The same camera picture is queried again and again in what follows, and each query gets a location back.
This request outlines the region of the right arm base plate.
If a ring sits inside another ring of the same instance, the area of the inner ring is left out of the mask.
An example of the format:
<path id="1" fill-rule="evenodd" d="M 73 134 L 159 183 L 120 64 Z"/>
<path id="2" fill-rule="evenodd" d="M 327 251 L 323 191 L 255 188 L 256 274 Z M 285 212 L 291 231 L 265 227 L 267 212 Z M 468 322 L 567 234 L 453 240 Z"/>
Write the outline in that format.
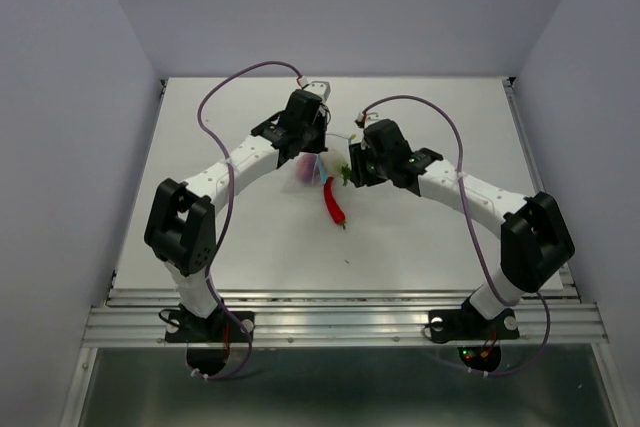
<path id="1" fill-rule="evenodd" d="M 516 340 L 520 338 L 515 312 L 503 310 L 492 320 L 474 310 L 442 309 L 428 312 L 424 326 L 428 337 L 436 344 L 452 341 Z"/>

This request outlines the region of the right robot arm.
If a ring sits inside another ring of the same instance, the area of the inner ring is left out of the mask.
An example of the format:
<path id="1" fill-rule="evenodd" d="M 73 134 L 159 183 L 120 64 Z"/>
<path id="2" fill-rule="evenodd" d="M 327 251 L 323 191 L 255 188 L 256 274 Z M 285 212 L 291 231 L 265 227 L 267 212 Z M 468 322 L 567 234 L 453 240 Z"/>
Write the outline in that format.
<path id="1" fill-rule="evenodd" d="M 574 255 L 575 245 L 555 198 L 545 192 L 526 196 L 468 176 L 441 154 L 409 146 L 398 125 L 381 120 L 349 147 L 351 180 L 357 187 L 390 182 L 464 215 L 500 242 L 500 264 L 488 273 L 459 310 L 439 314 L 432 339 L 477 339 L 505 324 L 521 298 L 535 294 Z"/>

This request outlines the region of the white radish with leaves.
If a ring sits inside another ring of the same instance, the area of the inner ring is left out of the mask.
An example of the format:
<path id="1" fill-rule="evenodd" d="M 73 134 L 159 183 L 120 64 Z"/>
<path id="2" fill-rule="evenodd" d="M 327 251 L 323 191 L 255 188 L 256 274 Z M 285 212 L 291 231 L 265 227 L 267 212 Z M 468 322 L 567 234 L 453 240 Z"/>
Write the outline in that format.
<path id="1" fill-rule="evenodd" d="M 351 181 L 351 165 L 346 157 L 336 149 L 330 149 L 320 154 L 320 160 L 328 177 L 340 179 L 346 186 Z"/>

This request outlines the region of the clear zip top bag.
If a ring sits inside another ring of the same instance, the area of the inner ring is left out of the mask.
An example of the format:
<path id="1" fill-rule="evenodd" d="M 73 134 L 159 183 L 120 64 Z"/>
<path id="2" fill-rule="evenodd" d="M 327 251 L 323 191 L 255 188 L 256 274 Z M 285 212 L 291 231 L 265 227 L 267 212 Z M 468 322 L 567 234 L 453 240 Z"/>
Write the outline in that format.
<path id="1" fill-rule="evenodd" d="M 319 154 L 303 153 L 293 161 L 282 191 L 298 193 L 303 189 L 320 188 L 330 177 L 343 186 L 348 185 L 351 182 L 351 163 L 347 154 L 355 139 L 355 134 L 328 133 L 326 151 Z"/>

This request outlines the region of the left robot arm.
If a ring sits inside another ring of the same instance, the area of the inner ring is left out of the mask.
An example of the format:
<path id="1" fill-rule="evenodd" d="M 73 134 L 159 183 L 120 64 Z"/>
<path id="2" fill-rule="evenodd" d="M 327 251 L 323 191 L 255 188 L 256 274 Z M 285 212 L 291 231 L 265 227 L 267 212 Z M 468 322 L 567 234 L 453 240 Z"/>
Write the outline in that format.
<path id="1" fill-rule="evenodd" d="M 156 189 L 144 242 L 170 272 L 181 306 L 191 313 L 188 329 L 199 340 L 215 339 L 223 318 L 209 288 L 209 269 L 218 252 L 216 216 L 260 177 L 299 154 L 327 150 L 330 84 L 314 81 L 289 97 L 284 110 L 254 127 L 245 140 L 201 173 Z"/>

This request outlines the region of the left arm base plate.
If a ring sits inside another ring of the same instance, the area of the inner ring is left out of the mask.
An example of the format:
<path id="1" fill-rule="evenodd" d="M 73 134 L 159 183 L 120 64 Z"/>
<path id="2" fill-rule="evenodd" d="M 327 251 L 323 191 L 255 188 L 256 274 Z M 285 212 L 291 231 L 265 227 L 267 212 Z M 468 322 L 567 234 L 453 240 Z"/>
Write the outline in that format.
<path id="1" fill-rule="evenodd" d="M 184 309 L 162 309 L 158 317 L 165 323 L 164 340 L 168 343 L 248 343 L 246 334 L 221 310 L 200 318 Z"/>

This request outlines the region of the red chili pepper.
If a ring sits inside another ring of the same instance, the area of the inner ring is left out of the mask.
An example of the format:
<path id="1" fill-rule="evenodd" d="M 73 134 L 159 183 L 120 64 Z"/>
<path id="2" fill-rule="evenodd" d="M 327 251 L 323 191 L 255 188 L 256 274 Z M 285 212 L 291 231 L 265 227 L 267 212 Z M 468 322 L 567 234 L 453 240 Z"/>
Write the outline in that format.
<path id="1" fill-rule="evenodd" d="M 333 177 L 329 177 L 323 187 L 324 202 L 329 216 L 335 225 L 346 228 L 346 216 L 333 194 Z"/>

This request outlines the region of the purple onion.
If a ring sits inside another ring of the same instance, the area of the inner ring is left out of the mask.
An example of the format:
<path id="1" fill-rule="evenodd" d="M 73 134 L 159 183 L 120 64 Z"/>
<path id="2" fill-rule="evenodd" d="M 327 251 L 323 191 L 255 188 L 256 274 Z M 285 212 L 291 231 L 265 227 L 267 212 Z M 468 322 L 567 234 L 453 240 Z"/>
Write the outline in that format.
<path id="1" fill-rule="evenodd" d="M 296 164 L 296 178 L 304 185 L 314 183 L 316 176 L 317 156 L 305 154 Z"/>

